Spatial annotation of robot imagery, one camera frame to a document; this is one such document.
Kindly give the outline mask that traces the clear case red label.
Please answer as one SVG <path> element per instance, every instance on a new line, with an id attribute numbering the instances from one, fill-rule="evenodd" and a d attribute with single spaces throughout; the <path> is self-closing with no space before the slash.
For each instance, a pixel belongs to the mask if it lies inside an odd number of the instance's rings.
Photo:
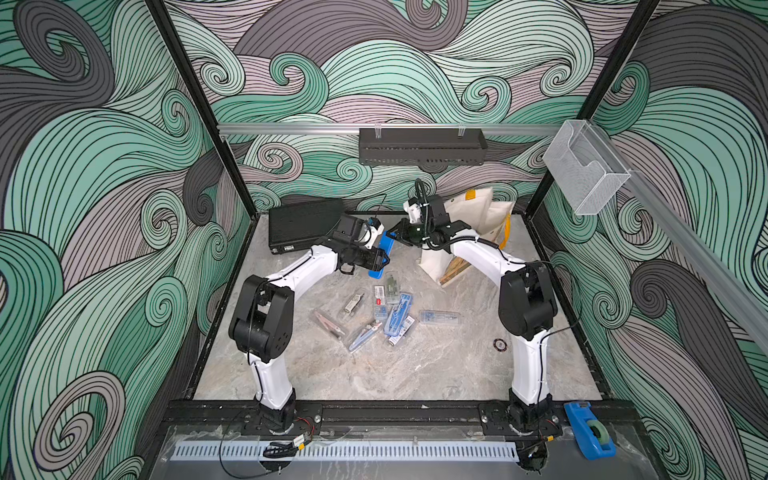
<path id="1" fill-rule="evenodd" d="M 386 291 L 383 285 L 375 285 L 374 289 L 373 315 L 378 322 L 384 322 L 387 319 L 387 301 Z"/>

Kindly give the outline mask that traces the clear case pink compass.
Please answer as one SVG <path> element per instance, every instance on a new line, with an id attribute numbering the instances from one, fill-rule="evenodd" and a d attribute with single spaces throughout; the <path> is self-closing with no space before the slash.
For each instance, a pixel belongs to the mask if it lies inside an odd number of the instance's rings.
<path id="1" fill-rule="evenodd" d="M 337 340 L 343 340 L 347 336 L 346 330 L 323 312 L 314 310 L 312 318 L 322 329 Z"/>

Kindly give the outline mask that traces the small clear case silver compass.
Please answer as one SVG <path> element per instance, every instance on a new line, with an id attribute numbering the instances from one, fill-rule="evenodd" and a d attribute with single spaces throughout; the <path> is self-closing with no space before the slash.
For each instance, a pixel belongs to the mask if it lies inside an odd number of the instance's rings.
<path id="1" fill-rule="evenodd" d="M 364 298 L 364 293 L 356 292 L 352 294 L 344 304 L 342 308 L 342 312 L 345 315 L 352 315 L 360 306 L 363 298 Z"/>

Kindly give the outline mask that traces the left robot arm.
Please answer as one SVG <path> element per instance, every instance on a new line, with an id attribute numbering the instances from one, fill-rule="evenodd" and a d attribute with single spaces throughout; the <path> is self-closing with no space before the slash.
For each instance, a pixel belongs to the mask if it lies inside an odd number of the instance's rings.
<path id="1" fill-rule="evenodd" d="M 291 429 L 296 392 L 284 352 L 293 335 L 295 303 L 325 277 L 356 267 L 381 271 L 389 254 L 376 245 L 384 234 L 380 220 L 343 214 L 298 260 L 266 277 L 251 275 L 242 285 L 229 338 L 246 357 L 257 386 L 259 415 L 268 429 Z"/>

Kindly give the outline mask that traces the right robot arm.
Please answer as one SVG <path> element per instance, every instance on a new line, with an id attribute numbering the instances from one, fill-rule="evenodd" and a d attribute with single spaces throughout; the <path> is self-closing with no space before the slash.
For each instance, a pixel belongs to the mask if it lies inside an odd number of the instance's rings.
<path id="1" fill-rule="evenodd" d="M 508 408 L 515 429 L 528 432 L 551 410 L 547 348 L 558 312 L 548 268 L 503 252 L 470 225 L 452 220 L 441 197 L 412 197 L 403 209 L 406 220 L 387 236 L 423 250 L 444 251 L 482 272 L 499 288 L 498 318 L 512 335 L 513 380 Z"/>

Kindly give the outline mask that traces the white canvas bag yellow handles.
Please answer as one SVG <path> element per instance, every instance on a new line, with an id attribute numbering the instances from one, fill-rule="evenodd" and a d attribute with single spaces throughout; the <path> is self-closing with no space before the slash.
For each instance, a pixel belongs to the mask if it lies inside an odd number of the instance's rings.
<path id="1" fill-rule="evenodd" d="M 492 187 L 471 189 L 444 201 L 446 213 L 452 222 L 462 221 L 469 226 L 470 236 L 484 238 L 504 247 L 510 233 L 509 218 L 514 201 L 494 201 Z M 455 259 L 444 250 L 423 250 L 419 267 L 436 283 L 443 284 L 449 264 Z"/>

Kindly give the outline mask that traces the clear case green label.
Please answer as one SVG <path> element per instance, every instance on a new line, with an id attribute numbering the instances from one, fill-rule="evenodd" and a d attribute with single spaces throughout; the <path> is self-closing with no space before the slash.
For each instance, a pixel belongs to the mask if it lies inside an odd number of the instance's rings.
<path id="1" fill-rule="evenodd" d="M 400 300 L 398 282 L 391 274 L 389 274 L 385 280 L 385 299 L 388 305 L 396 305 Z"/>

